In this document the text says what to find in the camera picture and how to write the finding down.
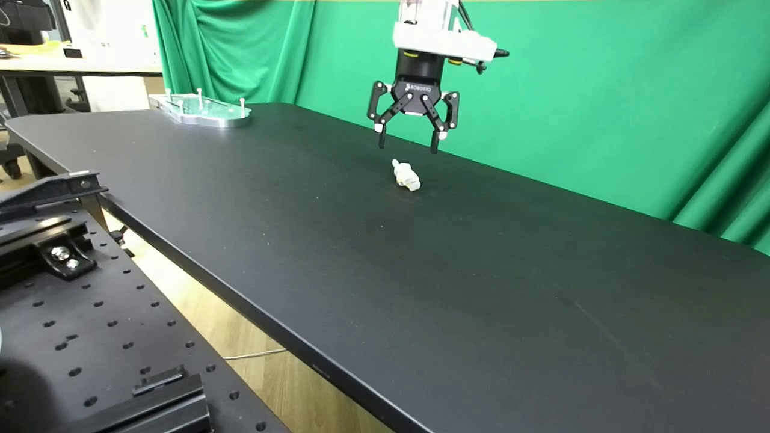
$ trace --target black table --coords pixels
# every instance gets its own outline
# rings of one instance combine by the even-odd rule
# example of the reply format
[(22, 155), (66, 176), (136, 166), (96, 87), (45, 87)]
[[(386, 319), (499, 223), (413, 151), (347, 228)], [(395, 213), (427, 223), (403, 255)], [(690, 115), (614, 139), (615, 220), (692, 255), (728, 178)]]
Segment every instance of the black table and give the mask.
[(770, 427), (770, 259), (747, 247), (291, 106), (10, 131), (99, 171), (119, 219), (397, 430)]

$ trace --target robotic arm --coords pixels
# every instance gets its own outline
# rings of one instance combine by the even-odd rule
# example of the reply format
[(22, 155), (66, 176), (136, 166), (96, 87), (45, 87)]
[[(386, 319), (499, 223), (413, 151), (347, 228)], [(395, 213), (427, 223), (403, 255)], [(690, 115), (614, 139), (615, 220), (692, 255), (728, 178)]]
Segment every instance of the robotic arm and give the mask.
[(398, 20), (391, 32), (397, 47), (395, 83), (374, 82), (368, 99), (368, 117), (385, 143), (386, 123), (397, 112), (425, 115), (432, 125), (431, 151), (456, 128), (460, 93), (441, 92), (442, 62), (467, 62), (481, 74), (492, 58), (507, 58), (496, 41), (473, 32), (462, 0), (401, 0)]

